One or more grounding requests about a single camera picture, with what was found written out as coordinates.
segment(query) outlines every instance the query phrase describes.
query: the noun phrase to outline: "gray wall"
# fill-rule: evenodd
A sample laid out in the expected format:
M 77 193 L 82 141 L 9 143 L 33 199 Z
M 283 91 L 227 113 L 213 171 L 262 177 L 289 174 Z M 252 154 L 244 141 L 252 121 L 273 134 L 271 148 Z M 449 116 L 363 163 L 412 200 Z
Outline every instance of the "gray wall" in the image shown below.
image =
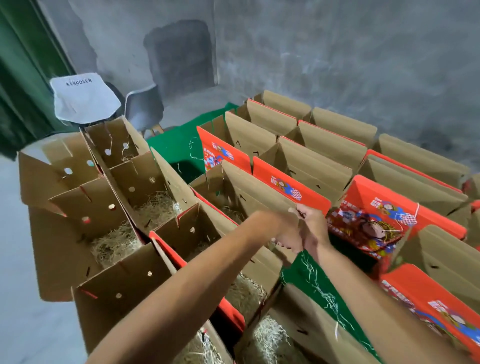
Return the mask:
M 218 81 L 270 89 L 480 170 L 480 4 L 216 0 Z
M 170 75 L 167 83 L 176 84 L 175 96 L 215 84 L 213 0 L 38 0 L 38 3 L 77 73 L 98 72 L 123 95 L 154 82 L 162 84 L 165 75 Z M 211 41 L 206 45 L 210 54 L 200 58 L 181 57 L 180 61 L 188 60 L 183 63 L 187 70 L 175 73 L 172 72 L 175 71 L 172 65 L 177 64 L 174 57 L 161 55 L 189 51 L 185 47 L 188 41 L 164 41 L 165 33 L 184 39 L 190 36 L 188 24 L 172 26 L 184 20 L 202 23 L 201 31 L 193 32 L 196 36 L 193 43 L 205 46 L 205 36 L 200 33 L 206 31 Z M 206 53 L 205 47 L 197 47 L 195 51 Z M 149 60 L 159 60 L 164 67 L 152 66 Z M 179 74 L 181 79 L 172 78 L 172 74 Z

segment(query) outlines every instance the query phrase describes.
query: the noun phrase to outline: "bare arm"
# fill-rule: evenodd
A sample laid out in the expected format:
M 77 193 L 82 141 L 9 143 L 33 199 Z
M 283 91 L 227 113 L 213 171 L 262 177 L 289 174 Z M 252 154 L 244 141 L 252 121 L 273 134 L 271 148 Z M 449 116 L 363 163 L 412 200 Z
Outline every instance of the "bare arm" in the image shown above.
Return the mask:
M 388 297 L 328 239 L 321 213 L 306 210 L 305 221 L 316 241 L 305 248 L 342 296 L 370 342 L 386 364 L 472 363 L 431 331 L 407 309 Z
M 105 336 L 86 364 L 170 363 L 264 243 L 289 233 L 300 239 L 298 220 L 289 215 L 254 213 L 134 308 Z

